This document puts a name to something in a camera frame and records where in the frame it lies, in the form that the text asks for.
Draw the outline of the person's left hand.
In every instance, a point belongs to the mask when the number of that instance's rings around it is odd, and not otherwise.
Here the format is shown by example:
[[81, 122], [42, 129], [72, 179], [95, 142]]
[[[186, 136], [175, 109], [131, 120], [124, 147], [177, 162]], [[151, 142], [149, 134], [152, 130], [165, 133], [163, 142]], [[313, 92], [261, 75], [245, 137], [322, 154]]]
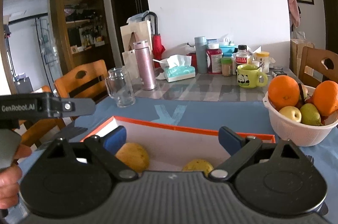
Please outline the person's left hand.
[[22, 177], [22, 170], [15, 163], [0, 175], [0, 208], [8, 209], [18, 203], [19, 183]]

